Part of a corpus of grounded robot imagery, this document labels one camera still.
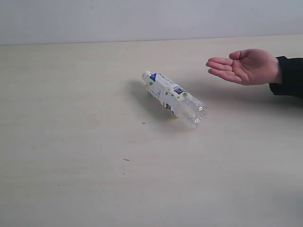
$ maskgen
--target black jacket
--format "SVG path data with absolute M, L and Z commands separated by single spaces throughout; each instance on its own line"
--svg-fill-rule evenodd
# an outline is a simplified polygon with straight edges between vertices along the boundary
M 278 57 L 282 71 L 282 85 L 269 84 L 270 90 L 279 96 L 303 98 L 303 58 Z

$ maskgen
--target water bottle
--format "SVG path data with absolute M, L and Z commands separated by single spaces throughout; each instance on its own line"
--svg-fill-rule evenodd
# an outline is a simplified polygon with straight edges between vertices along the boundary
M 152 74 L 146 71 L 142 79 L 146 83 L 148 93 L 189 128 L 196 128 L 205 117 L 207 107 L 161 73 Z

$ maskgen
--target hand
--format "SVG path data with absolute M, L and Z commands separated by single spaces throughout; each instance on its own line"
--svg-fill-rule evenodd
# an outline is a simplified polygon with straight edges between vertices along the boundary
M 206 66 L 209 73 L 237 84 L 282 83 L 278 60 L 264 50 L 236 51 L 229 58 L 211 58 Z

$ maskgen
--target beige table surface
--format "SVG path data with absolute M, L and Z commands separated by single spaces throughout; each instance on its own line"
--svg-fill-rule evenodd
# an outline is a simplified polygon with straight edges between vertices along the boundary
M 244 48 L 303 35 L 0 47 L 0 226 L 302 227 L 302 101 L 207 73 Z M 145 70 L 208 105 L 196 130 Z

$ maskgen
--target white label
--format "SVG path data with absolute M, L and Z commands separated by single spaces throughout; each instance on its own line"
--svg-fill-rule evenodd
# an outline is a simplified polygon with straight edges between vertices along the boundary
M 183 88 L 160 73 L 154 73 L 145 79 L 147 91 L 174 114 L 178 101 L 190 96 Z

